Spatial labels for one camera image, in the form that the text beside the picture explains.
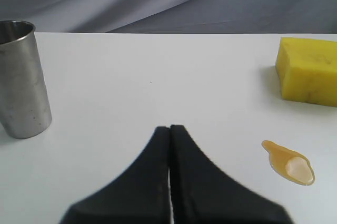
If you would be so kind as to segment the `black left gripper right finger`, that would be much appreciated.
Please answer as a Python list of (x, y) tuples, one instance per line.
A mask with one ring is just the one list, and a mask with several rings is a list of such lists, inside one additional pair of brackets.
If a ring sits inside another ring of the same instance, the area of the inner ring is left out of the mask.
[(274, 203), (219, 169), (186, 128), (170, 128), (170, 184), (175, 223), (292, 223)]

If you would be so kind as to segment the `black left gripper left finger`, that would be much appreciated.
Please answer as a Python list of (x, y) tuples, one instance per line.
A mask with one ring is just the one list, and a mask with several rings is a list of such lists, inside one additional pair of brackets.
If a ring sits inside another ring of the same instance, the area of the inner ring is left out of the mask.
[(170, 130), (159, 126), (114, 181), (71, 205), (61, 223), (170, 223)]

